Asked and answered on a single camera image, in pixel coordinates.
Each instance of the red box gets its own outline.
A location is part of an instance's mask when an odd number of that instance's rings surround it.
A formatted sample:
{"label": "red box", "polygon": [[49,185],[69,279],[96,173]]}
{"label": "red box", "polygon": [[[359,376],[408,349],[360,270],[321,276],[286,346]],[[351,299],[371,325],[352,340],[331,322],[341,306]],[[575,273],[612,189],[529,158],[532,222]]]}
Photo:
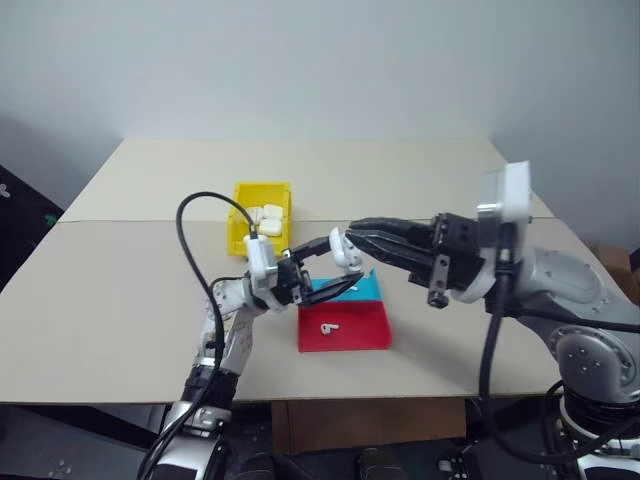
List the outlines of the red box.
{"label": "red box", "polygon": [[[338,325],[324,335],[323,323]],[[298,308],[298,351],[384,350],[391,329],[382,302],[326,302]]]}

